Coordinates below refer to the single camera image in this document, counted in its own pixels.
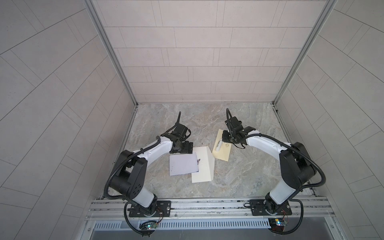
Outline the cream white envelope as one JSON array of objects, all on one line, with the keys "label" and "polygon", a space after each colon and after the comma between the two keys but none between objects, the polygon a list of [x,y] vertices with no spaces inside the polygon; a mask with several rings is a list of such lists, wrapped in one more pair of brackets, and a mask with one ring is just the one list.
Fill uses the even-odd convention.
[{"label": "cream white envelope", "polygon": [[199,171],[192,173],[192,183],[211,182],[214,180],[215,158],[208,146],[193,148],[198,159]]}]

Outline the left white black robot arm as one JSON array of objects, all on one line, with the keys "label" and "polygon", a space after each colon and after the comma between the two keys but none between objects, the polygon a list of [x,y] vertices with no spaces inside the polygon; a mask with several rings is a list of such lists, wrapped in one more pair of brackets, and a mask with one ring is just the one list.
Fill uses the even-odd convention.
[{"label": "left white black robot arm", "polygon": [[134,152],[122,151],[107,179],[103,197],[109,200],[126,200],[139,206],[144,215],[154,214],[157,196],[144,187],[147,167],[167,153],[191,154],[193,143],[187,140],[190,135],[190,129],[176,123],[148,146]]}]

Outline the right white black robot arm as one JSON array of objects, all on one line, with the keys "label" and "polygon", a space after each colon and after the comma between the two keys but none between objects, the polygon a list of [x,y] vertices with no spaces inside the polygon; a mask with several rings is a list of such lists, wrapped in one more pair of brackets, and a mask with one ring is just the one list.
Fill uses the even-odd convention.
[{"label": "right white black robot arm", "polygon": [[282,180],[266,195],[262,206],[266,214],[284,212],[288,200],[298,194],[302,187],[317,173],[308,160],[308,153],[300,143],[289,144],[264,135],[252,127],[243,127],[242,122],[227,112],[228,129],[223,131],[223,142],[257,148],[277,159]]}]

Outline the white paper sheet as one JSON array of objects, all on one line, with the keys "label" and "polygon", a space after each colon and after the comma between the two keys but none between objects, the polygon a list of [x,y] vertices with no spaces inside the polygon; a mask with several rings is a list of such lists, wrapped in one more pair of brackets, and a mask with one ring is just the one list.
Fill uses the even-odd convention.
[{"label": "white paper sheet", "polygon": [[199,171],[196,153],[170,155],[170,176],[186,175]]}]

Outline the yellow manila envelope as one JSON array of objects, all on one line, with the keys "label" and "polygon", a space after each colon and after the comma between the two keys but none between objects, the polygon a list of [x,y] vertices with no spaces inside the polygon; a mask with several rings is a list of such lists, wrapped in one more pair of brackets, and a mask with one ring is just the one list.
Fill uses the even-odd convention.
[{"label": "yellow manila envelope", "polygon": [[[222,140],[223,144],[221,146],[220,151],[216,152],[216,146],[217,146],[219,140]],[[231,152],[231,147],[232,147],[232,144],[225,143],[223,141],[223,130],[219,129],[217,137],[216,137],[216,141],[215,141],[215,144],[214,144],[214,147],[213,147],[213,151],[212,151],[213,156],[216,159],[218,159],[218,160],[222,160],[222,161],[228,162],[229,161],[230,152]]]}]

